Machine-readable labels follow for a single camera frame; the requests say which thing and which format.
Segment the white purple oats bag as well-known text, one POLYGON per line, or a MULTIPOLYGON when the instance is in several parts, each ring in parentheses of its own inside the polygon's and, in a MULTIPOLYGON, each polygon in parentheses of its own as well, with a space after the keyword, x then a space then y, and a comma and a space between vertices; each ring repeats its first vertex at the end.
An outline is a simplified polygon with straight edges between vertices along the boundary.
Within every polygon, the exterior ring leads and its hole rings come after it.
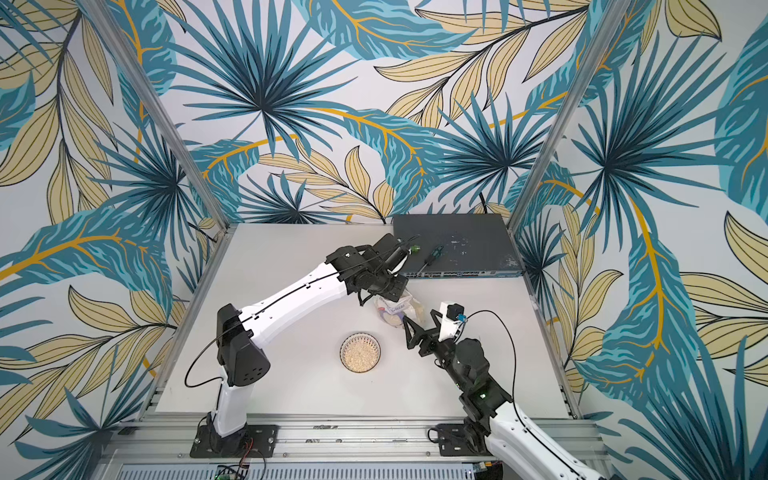
POLYGON ((390 301, 377 296, 374 299, 374 305, 379 318, 394 328, 402 328, 405 317, 420 326, 425 325, 424 307, 408 290, 403 292, 398 301, 390 301))

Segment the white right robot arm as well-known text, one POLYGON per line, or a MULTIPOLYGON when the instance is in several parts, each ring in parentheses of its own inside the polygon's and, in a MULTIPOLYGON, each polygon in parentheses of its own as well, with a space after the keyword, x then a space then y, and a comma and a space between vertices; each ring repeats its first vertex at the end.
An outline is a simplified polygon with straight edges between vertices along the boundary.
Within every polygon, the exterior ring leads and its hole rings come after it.
POLYGON ((491 375, 490 362, 477 339, 439 339, 443 315, 431 312, 435 326, 425 329, 405 317, 408 349, 432 356, 460 390, 466 417, 460 423, 442 423, 427 430, 430 442, 443 457, 492 456, 522 479, 602 479, 558 444, 517 406, 491 375))

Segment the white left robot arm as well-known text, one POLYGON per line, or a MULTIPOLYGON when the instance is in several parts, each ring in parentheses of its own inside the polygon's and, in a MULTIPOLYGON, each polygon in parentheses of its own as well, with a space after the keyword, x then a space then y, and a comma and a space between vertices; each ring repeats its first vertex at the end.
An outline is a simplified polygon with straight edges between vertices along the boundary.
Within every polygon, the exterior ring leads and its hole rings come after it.
POLYGON ((388 233, 373 245, 342 246, 312 271, 278 293, 237 308, 217 312, 216 360, 221 374, 215 408, 196 437, 204 454, 238 456, 257 436, 247 424, 247 405, 254 384, 270 370, 264 348, 286 328, 314 310, 355 294, 360 305, 373 297, 400 299, 408 279, 400 273, 410 242, 388 233))

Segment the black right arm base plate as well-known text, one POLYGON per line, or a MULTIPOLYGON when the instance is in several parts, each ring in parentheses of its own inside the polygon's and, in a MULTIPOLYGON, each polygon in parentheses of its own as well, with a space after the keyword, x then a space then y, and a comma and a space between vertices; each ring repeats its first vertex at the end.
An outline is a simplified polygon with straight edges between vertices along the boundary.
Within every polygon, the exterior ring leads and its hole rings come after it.
POLYGON ((442 423, 427 429, 427 439, 438 446, 441 457, 488 456, 484 437, 465 423, 442 423))

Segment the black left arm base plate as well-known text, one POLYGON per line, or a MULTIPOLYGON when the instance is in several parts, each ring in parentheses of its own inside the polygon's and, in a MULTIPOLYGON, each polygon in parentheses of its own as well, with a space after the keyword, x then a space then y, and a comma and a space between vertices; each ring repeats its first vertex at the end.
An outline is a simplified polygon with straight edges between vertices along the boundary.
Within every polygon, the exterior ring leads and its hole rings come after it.
POLYGON ((212 425, 197 428, 189 456, 193 459, 256 458, 273 456, 278 425, 249 425, 222 437, 212 425))

